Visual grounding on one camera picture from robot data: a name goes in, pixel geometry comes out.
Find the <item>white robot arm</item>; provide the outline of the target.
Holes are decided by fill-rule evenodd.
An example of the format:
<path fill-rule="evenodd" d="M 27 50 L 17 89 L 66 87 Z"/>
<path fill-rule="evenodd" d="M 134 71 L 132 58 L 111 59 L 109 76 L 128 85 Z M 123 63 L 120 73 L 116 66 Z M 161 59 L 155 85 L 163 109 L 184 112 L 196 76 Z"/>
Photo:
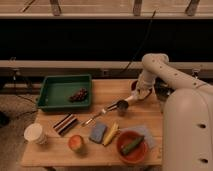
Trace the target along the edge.
<path fill-rule="evenodd" d="M 137 100 L 159 77 L 174 92 L 163 109 L 162 170 L 213 171 L 213 85 L 169 66 L 163 53 L 142 57 Z"/>

